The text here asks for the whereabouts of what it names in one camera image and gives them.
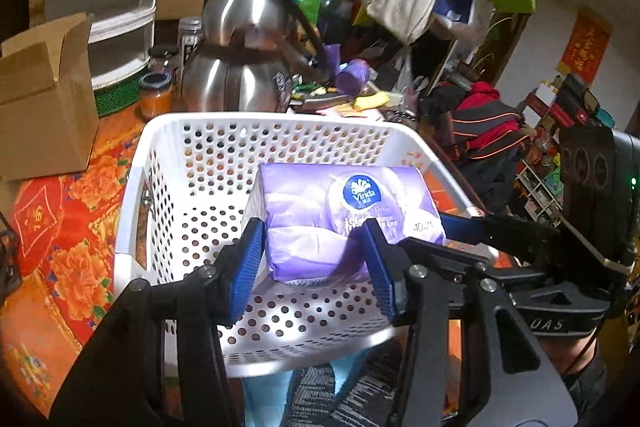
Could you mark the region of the purple plastic scoop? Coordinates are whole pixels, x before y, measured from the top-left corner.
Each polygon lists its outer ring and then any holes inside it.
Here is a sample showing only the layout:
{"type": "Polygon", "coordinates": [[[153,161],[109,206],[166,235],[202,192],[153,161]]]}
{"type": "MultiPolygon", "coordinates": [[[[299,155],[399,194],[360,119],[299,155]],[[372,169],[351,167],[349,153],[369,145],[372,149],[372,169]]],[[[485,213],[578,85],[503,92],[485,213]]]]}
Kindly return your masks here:
{"type": "Polygon", "coordinates": [[[341,47],[338,44],[325,44],[323,49],[333,87],[339,94],[357,98],[370,81],[369,64],[362,58],[353,58],[348,63],[341,64],[341,47]]]}

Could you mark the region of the red wall scroll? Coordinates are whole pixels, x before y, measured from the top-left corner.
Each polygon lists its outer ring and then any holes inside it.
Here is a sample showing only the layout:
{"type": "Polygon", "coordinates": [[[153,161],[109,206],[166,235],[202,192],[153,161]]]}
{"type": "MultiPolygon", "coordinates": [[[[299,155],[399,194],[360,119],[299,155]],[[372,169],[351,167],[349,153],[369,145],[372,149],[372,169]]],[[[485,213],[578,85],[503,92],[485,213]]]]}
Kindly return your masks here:
{"type": "Polygon", "coordinates": [[[556,70],[577,75],[588,87],[596,78],[613,26],[592,9],[581,8],[556,70]]]}

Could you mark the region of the brown cardboard box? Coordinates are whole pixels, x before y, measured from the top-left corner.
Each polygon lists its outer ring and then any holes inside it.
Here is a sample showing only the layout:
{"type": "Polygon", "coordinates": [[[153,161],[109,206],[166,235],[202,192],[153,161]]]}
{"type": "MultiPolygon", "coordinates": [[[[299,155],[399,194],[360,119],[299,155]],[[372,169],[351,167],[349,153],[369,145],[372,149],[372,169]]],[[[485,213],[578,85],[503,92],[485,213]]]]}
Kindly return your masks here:
{"type": "Polygon", "coordinates": [[[99,127],[91,18],[51,20],[1,43],[1,179],[84,171],[99,127]]]}

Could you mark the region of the red black jacket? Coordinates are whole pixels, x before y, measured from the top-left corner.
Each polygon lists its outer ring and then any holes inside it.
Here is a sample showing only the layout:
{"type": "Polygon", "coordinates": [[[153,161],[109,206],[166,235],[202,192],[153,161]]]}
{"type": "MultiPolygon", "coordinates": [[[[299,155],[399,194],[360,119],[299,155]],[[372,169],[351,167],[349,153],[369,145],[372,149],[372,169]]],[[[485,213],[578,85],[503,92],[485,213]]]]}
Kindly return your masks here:
{"type": "Polygon", "coordinates": [[[521,113],[484,81],[470,89],[446,82],[420,100],[435,141],[486,210],[502,213],[528,141],[521,113]]]}

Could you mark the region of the light blue cloth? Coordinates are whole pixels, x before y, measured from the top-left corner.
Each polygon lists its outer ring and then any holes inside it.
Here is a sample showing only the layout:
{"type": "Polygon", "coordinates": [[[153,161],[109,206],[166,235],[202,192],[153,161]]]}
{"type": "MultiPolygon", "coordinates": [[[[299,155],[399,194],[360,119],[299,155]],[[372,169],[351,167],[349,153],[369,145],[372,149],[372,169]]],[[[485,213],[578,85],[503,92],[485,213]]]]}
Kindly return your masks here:
{"type": "MultiPolygon", "coordinates": [[[[359,367],[369,349],[330,362],[334,373],[335,397],[345,386],[349,375],[359,367]]],[[[245,426],[279,426],[285,411],[288,385],[294,371],[242,379],[245,426]]]]}

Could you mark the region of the purple tissue pack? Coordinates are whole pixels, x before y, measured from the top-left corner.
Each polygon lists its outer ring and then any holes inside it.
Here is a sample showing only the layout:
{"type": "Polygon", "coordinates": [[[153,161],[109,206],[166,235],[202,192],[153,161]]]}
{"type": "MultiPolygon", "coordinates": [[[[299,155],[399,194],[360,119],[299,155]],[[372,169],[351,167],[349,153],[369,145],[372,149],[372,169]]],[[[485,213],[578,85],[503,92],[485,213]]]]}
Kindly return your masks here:
{"type": "Polygon", "coordinates": [[[262,164],[243,221],[265,223],[259,276],[290,286],[360,281],[368,275],[358,229],[378,221],[386,241],[442,245],[431,193],[413,167],[262,164]]]}

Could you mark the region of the orange glass jar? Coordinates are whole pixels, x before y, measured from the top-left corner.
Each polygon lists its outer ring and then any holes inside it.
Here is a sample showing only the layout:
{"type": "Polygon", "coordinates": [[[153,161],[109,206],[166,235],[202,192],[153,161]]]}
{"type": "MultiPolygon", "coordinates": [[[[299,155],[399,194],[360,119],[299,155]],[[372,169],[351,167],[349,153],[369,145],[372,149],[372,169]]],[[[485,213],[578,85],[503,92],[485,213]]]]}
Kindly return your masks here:
{"type": "Polygon", "coordinates": [[[149,121],[172,109],[172,79],[167,72],[149,72],[139,79],[140,113],[149,121]]]}

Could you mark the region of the white perforated plastic basket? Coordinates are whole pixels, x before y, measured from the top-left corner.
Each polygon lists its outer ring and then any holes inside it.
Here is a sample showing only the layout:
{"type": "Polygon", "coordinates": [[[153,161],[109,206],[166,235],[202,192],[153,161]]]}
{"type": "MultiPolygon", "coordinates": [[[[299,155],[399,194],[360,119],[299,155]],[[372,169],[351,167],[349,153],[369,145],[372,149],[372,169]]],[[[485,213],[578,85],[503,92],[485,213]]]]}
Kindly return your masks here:
{"type": "Polygon", "coordinates": [[[254,377],[353,355],[394,335],[357,249],[386,239],[452,244],[446,215],[476,207],[416,132],[399,124],[266,113],[153,119],[128,176],[114,287],[179,282],[216,260],[252,219],[265,254],[247,307],[218,331],[227,372],[254,377]]]}

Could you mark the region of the stainless steel kettle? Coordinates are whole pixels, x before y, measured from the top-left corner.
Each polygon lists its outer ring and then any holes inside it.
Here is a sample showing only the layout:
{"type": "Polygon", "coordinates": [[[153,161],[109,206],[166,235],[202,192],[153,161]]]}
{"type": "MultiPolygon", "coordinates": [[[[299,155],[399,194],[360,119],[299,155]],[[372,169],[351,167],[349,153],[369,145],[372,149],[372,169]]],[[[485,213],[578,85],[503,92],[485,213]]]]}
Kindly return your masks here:
{"type": "Polygon", "coordinates": [[[284,113],[296,76],[327,83],[320,38],[293,0],[208,0],[204,37],[186,61],[180,95],[190,112],[284,113]]]}

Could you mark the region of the cluttered white shelf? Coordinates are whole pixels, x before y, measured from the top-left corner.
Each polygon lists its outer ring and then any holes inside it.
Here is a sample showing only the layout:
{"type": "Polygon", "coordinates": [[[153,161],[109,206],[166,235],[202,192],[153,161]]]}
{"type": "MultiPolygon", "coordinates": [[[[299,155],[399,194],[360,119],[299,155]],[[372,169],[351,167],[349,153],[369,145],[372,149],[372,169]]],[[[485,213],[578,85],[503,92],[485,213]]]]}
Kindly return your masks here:
{"type": "Polygon", "coordinates": [[[535,222],[556,227],[564,199],[562,174],[574,172],[585,181],[594,176],[596,187],[602,188],[610,173],[602,156],[593,159],[583,150],[577,154],[563,150],[561,131],[575,126],[612,129],[615,120],[576,74],[541,81],[518,108],[533,138],[516,170],[510,208],[535,222]]]}

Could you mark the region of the black knit glove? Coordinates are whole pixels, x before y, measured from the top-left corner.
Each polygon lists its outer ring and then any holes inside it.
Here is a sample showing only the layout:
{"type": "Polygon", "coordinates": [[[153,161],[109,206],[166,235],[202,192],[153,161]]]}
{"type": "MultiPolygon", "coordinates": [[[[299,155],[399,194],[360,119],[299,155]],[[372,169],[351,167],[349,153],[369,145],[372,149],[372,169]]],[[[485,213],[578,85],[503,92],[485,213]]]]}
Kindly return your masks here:
{"type": "Polygon", "coordinates": [[[392,339],[348,362],[296,369],[283,426],[384,426],[394,404],[402,350],[392,339]]]}

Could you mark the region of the red floral tablecloth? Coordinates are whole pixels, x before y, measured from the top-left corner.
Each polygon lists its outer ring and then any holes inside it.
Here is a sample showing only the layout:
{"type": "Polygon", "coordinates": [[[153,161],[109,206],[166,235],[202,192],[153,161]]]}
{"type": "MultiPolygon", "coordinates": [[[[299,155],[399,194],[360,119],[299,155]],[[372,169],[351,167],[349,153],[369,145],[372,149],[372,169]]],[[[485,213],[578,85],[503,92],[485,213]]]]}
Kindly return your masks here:
{"type": "Polygon", "coordinates": [[[88,168],[23,182],[9,213],[22,283],[1,307],[1,366],[38,417],[114,303],[117,225],[143,127],[136,106],[101,119],[88,168]]]}

